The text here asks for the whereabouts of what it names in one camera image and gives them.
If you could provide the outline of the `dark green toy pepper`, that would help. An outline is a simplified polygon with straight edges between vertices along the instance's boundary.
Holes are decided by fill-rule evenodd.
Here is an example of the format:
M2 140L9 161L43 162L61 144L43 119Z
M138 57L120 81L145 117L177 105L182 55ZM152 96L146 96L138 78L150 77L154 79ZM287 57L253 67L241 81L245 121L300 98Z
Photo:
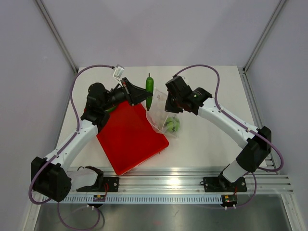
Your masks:
M112 112L113 110L115 110L117 108L117 105L111 107L111 108L108 108L107 110L105 110L106 112L110 113Z

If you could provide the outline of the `green toy watermelon ball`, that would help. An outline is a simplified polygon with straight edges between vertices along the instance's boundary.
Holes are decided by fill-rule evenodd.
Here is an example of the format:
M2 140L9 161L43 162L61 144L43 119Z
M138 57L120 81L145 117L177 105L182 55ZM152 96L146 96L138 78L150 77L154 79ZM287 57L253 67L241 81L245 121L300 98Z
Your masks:
M180 120L176 116L170 116L165 121L166 131L176 133L180 129Z

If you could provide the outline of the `clear dotted zip bag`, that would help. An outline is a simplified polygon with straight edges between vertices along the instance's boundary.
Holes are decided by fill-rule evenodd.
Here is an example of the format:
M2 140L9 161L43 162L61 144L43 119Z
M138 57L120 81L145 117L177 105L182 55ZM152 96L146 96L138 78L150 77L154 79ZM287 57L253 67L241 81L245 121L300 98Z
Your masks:
M165 111L166 100L167 95L157 88L154 88L152 104L150 110L146 110L146 118L155 132L164 134L168 137L177 138L179 136L180 129L176 133L170 133L166 131L165 128L165 121L168 117L176 116L179 119L177 114Z

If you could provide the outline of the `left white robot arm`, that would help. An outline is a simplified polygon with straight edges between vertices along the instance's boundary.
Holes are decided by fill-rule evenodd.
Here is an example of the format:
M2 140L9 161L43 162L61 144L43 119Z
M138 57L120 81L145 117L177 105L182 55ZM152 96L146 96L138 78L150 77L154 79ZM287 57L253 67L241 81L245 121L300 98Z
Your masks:
M127 78L121 79L112 90L107 90L102 83L91 84L85 111L77 117L76 130L45 158L36 157L31 162L29 199L38 204L32 197L33 191L57 202L64 200L71 190L86 187L94 192L100 191L104 186L102 171L85 167L68 174L69 167L85 145L105 127L110 108L123 102L135 106L152 95L150 88L137 87Z

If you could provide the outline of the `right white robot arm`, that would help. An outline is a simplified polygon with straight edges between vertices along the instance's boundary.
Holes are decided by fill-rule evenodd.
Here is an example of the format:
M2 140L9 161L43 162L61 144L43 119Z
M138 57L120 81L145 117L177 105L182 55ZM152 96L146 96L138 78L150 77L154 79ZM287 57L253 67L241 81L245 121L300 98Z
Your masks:
M215 98L203 88L192 90L181 76L173 77L166 83L168 95L165 111L182 113L187 111L204 118L227 135L242 149L235 160L227 165L216 177L214 185L221 192L229 192L236 181L245 173L253 173L271 152L266 140L271 140L271 130L267 127L257 128L246 125L242 120L235 122L218 108Z

